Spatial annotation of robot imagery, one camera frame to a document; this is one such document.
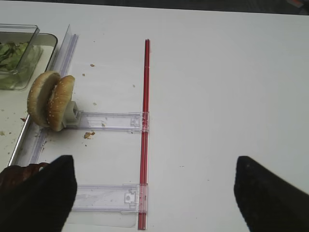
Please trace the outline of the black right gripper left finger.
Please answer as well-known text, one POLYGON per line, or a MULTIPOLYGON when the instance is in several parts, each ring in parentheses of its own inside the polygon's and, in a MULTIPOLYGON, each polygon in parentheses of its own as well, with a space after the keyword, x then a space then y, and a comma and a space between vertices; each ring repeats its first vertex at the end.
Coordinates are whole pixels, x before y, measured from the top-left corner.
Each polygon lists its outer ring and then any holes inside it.
POLYGON ((60 232, 76 193, 73 157, 60 156, 12 190, 0 194, 0 230, 60 232))

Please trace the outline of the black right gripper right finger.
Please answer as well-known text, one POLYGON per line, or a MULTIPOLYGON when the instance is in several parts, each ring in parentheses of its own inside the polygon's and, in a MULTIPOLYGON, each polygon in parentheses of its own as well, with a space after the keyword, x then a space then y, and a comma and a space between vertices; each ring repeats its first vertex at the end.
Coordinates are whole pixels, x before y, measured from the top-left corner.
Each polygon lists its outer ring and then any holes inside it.
POLYGON ((251 232, 307 232, 309 196, 248 156, 237 159, 234 196, 251 232))

